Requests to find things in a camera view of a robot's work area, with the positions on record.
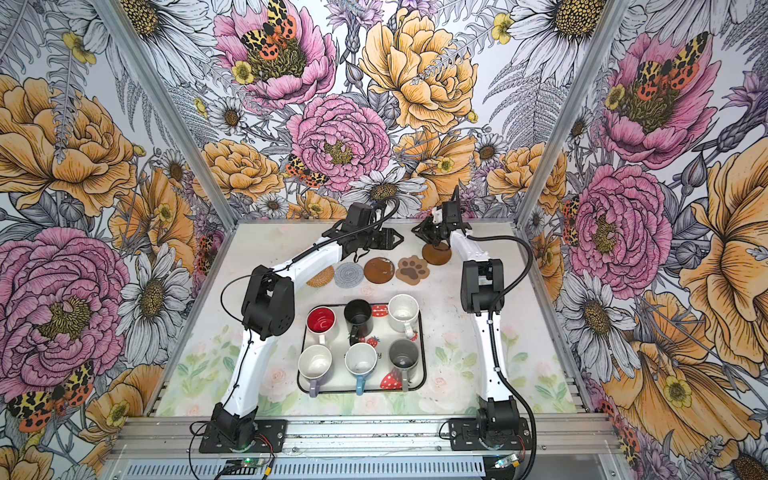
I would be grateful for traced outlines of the matte brown wooden coaster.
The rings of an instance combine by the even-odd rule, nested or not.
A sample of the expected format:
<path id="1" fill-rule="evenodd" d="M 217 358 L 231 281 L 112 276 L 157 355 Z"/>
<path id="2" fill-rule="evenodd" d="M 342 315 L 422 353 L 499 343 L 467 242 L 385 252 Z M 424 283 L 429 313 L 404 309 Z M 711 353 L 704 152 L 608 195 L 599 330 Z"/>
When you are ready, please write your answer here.
<path id="1" fill-rule="evenodd" d="M 441 266 L 450 261 L 452 251 L 446 242 L 440 242 L 438 245 L 426 244 L 422 248 L 422 257 L 430 265 Z"/>

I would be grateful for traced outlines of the glossy brown wooden coaster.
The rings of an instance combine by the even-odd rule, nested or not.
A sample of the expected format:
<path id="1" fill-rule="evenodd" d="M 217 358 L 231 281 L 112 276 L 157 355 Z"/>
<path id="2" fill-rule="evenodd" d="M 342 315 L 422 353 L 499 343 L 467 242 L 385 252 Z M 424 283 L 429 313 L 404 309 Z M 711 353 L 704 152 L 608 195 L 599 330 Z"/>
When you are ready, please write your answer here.
<path id="1" fill-rule="evenodd" d="M 395 272 L 394 263 L 385 257 L 372 258 L 363 268 L 364 277 L 376 285 L 388 283 L 395 276 Z"/>

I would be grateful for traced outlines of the grey crochet coaster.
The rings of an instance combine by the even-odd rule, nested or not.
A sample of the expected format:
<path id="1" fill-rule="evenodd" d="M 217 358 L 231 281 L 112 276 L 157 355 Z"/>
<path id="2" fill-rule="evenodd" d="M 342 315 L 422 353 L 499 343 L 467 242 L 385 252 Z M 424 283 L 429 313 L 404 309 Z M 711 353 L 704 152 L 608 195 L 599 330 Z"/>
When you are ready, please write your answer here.
<path id="1" fill-rule="evenodd" d="M 354 262 L 342 263 L 334 271 L 334 282 L 341 289 L 352 289 L 364 279 L 363 267 Z"/>

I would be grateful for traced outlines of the cork paw print coaster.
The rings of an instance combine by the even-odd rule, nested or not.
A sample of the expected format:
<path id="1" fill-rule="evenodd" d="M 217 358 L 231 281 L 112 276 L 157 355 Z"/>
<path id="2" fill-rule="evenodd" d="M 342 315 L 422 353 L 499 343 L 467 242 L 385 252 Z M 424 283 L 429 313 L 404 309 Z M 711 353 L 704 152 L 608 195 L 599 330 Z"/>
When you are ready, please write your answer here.
<path id="1" fill-rule="evenodd" d="M 418 285 L 429 275 L 429 264 L 417 255 L 401 258 L 397 262 L 395 277 L 410 286 Z"/>

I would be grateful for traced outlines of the woven rattan coaster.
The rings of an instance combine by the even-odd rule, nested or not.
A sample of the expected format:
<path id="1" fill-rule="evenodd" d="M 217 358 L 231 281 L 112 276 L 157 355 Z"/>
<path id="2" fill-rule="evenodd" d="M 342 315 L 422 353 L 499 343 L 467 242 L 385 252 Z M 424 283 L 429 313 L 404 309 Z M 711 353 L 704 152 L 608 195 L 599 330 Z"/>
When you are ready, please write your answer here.
<path id="1" fill-rule="evenodd" d="M 310 278 L 306 282 L 306 285 L 312 288 L 321 288 L 325 285 L 328 285 L 334 279 L 334 276 L 335 269 L 333 266 L 329 266 Z"/>

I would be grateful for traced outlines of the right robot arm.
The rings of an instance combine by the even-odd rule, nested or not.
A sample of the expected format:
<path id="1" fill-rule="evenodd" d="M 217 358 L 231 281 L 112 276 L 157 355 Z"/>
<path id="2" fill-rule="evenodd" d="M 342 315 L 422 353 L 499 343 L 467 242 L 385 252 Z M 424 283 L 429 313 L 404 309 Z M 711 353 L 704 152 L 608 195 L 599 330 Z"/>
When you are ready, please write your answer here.
<path id="1" fill-rule="evenodd" d="M 462 260 L 460 303 L 462 310 L 474 320 L 478 356 L 482 359 L 475 425 L 456 427 L 451 431 L 465 449 L 473 443 L 489 450 L 509 448 L 521 421 L 502 361 L 503 262 L 491 257 L 481 245 L 483 240 L 472 235 L 471 226 L 463 219 L 459 188 L 455 188 L 450 199 L 434 208 L 412 232 L 427 245 L 446 244 Z"/>

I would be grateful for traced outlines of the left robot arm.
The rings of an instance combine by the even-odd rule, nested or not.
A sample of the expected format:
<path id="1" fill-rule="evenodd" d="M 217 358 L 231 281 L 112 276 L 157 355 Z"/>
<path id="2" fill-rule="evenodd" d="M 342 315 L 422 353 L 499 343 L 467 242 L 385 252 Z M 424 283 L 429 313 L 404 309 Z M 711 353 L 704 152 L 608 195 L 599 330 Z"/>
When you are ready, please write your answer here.
<path id="1" fill-rule="evenodd" d="M 261 379 L 275 338 L 294 322 L 299 288 L 351 255 L 389 251 L 402 243 L 403 236 L 384 225 L 399 206 L 397 199 L 371 205 L 355 202 L 345 218 L 336 221 L 301 253 L 280 264 L 258 265 L 252 270 L 236 318 L 244 328 L 243 344 L 226 393 L 215 404 L 205 431 L 213 445 L 233 451 L 250 447 L 256 439 Z"/>

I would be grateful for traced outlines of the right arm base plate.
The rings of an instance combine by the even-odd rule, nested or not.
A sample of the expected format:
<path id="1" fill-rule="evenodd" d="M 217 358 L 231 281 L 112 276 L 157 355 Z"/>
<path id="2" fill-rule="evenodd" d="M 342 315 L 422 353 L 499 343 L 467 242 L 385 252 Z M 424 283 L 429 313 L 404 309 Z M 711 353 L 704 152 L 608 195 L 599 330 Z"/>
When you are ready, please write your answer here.
<path id="1" fill-rule="evenodd" d="M 517 429 L 488 426 L 481 430 L 476 418 L 451 418 L 448 421 L 449 442 L 453 451 L 530 451 L 531 429 L 526 418 Z"/>

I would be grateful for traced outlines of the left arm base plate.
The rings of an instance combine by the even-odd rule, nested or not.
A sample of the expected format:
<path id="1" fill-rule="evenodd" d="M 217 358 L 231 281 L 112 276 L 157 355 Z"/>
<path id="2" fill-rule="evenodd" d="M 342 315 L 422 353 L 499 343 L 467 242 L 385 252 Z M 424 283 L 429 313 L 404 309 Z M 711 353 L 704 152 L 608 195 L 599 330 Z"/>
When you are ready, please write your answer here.
<path id="1" fill-rule="evenodd" d="M 206 427 L 198 451 L 205 454 L 279 453 L 283 449 L 288 422 L 281 419 L 245 419 L 212 422 Z"/>

